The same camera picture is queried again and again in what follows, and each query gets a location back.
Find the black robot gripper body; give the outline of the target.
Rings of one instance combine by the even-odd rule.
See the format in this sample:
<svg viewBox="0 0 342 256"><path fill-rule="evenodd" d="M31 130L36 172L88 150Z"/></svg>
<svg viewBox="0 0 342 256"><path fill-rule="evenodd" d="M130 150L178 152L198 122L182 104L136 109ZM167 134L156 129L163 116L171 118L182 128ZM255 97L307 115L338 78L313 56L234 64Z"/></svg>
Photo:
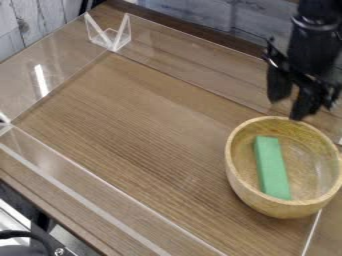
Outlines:
<svg viewBox="0 0 342 256"><path fill-rule="evenodd" d="M342 54L342 21L339 18L293 19L286 51L267 40L263 59L267 68L273 65L290 74L293 87L306 84L322 84L326 95L323 105L330 110L342 94L342 70L338 71L337 61Z"/></svg>

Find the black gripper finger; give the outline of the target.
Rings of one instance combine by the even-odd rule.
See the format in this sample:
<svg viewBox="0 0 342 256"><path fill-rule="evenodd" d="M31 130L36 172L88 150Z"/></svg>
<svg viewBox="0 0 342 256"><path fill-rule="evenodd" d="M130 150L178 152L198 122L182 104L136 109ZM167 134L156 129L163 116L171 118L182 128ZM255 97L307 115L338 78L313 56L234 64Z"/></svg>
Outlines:
<svg viewBox="0 0 342 256"><path fill-rule="evenodd" d="M293 91L293 81L290 74L273 65L267 68L267 98L271 103L290 97Z"/></svg>
<svg viewBox="0 0 342 256"><path fill-rule="evenodd" d="M325 95L326 90L322 84L314 83L301 85L298 96L290 112L290 119L301 121L307 116L314 115L323 105Z"/></svg>

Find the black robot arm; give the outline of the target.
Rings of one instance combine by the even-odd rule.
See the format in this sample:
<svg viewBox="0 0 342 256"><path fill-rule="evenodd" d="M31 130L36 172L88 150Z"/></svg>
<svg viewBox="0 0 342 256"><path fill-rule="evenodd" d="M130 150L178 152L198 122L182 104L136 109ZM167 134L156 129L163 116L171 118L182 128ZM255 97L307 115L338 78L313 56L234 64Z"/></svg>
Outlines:
<svg viewBox="0 0 342 256"><path fill-rule="evenodd" d="M342 0L299 0L286 51L267 40L267 98L275 104L299 88L291 120L330 110L342 95Z"/></svg>

